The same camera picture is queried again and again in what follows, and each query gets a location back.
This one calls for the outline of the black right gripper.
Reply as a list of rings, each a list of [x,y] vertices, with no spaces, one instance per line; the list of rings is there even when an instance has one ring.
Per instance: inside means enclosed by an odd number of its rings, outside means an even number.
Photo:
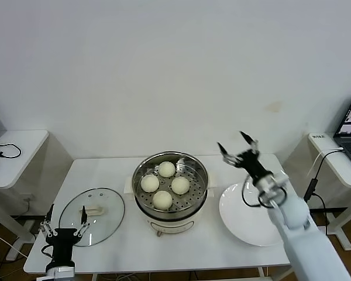
[[[239,168],[245,169],[253,180],[260,180],[268,175],[272,175],[272,172],[266,170],[259,162],[260,153],[258,149],[258,141],[254,140],[251,136],[244,133],[243,131],[240,131],[240,134],[249,144],[251,149],[246,150],[238,155],[231,155],[218,142],[223,161],[231,166],[237,166]]]

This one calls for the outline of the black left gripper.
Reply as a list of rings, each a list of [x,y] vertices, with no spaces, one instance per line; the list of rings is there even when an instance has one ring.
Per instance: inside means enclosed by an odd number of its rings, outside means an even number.
[[[90,224],[87,222],[88,215],[85,206],[81,211],[81,226],[75,228],[56,228],[51,227],[51,217],[54,204],[50,206],[44,221],[40,223],[40,230],[46,237],[48,245],[53,247],[52,258],[49,265],[75,265],[72,261],[73,246],[76,244],[76,237],[83,236]]]

